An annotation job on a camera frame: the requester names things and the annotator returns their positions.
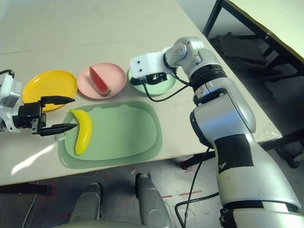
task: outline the white table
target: white table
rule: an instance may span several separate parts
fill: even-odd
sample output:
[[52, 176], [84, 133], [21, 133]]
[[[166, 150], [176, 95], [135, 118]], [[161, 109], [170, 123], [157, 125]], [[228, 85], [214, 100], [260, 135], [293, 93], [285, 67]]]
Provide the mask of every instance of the white table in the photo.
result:
[[[53, 0], [18, 5], [8, 10], [0, 31], [0, 68], [13, 69], [23, 86], [47, 70], [64, 69], [77, 76], [82, 68], [101, 61], [116, 63], [127, 71], [130, 58], [172, 46], [184, 36], [200, 37], [215, 52], [174, 0]], [[280, 137], [250, 93], [216, 55], [253, 109], [256, 139], [260, 142]], [[181, 70], [178, 73], [186, 79]], [[105, 101], [91, 100], [77, 92], [75, 102], [47, 113], [47, 125], [62, 123], [70, 108], [81, 105], [145, 101], [155, 109], [163, 133], [162, 150], [151, 161], [195, 154], [206, 147], [199, 143], [189, 122], [195, 107], [192, 97], [192, 89], [187, 88], [166, 102], [153, 103], [130, 84]], [[29, 129], [0, 134], [0, 185], [109, 168], [66, 168], [57, 150], [53, 136], [32, 135]]]

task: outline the banana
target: banana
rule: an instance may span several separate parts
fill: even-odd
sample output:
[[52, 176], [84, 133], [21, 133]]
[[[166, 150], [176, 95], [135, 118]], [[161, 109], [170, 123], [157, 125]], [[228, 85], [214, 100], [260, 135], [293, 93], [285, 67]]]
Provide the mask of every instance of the banana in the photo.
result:
[[75, 147], [76, 155], [81, 155], [89, 144], [92, 132], [92, 122], [89, 114], [80, 109], [70, 109], [79, 122], [79, 132]]

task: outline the plate rim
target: plate rim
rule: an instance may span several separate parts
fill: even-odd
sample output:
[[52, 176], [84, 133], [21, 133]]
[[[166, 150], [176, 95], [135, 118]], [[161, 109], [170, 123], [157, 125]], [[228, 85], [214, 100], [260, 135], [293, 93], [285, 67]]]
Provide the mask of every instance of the plate rim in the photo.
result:
[[[71, 72], [69, 72], [69, 71], [67, 71], [67, 70], [54, 69], [54, 70], [44, 71], [44, 72], [42, 72], [42, 73], [36, 75], [35, 77], [33, 77], [32, 79], [30, 79], [30, 80], [26, 83], [26, 85], [24, 86], [23, 91], [22, 91], [22, 101], [23, 101], [23, 103], [26, 103], [25, 98], [24, 98], [24, 92], [25, 92], [25, 90], [26, 90], [28, 84], [29, 84], [30, 82], [32, 82], [32, 81], [35, 81], [35, 80], [36, 80], [38, 77], [40, 77], [42, 74], [50, 73], [50, 72], [53, 72], [53, 71], [63, 71], [63, 72], [66, 72], [66, 73], [70, 74], [71, 76], [73, 76], [73, 81], [76, 83], [76, 87], [75, 87], [75, 89], [74, 89], [74, 91], [73, 91], [73, 94], [72, 94], [71, 98], [74, 97], [74, 95], [76, 94], [77, 89], [78, 89], [76, 77], [75, 77]], [[63, 106], [63, 104], [54, 106], [53, 108], [44, 107], [44, 108], [43, 108], [43, 111], [45, 112], [45, 111], [55, 110], [55, 109], [58, 109], [58, 108], [60, 108], [60, 107], [62, 107], [62, 106]]]

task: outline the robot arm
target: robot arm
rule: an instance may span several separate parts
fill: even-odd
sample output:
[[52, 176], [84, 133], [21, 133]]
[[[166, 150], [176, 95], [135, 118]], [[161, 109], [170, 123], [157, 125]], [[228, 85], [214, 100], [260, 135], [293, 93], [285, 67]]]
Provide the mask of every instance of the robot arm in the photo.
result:
[[290, 184], [252, 135], [252, 110], [199, 38], [180, 38], [158, 55], [130, 60], [133, 77], [142, 81], [161, 72], [172, 74], [177, 67], [183, 68], [194, 91], [193, 130], [202, 144], [215, 150], [222, 226], [304, 227]]
[[66, 104], [74, 99], [63, 96], [44, 96], [40, 101], [17, 106], [22, 83], [14, 79], [15, 74], [12, 70], [1, 71], [0, 75], [3, 74], [5, 74], [4, 79], [0, 84], [0, 132], [7, 130], [19, 133], [20, 128], [31, 128], [32, 134], [46, 136], [62, 133], [77, 126], [77, 124], [62, 123], [45, 127], [46, 114], [42, 113], [42, 108], [46, 104]]

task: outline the red watermelon flesh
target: red watermelon flesh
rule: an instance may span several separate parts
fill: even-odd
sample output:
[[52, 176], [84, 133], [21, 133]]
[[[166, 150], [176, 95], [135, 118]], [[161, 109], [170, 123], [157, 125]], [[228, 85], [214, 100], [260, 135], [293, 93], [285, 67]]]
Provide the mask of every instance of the red watermelon flesh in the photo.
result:
[[89, 67], [89, 69], [94, 89], [101, 95], [109, 94], [111, 92], [111, 88], [105, 83], [105, 81], [91, 66]]

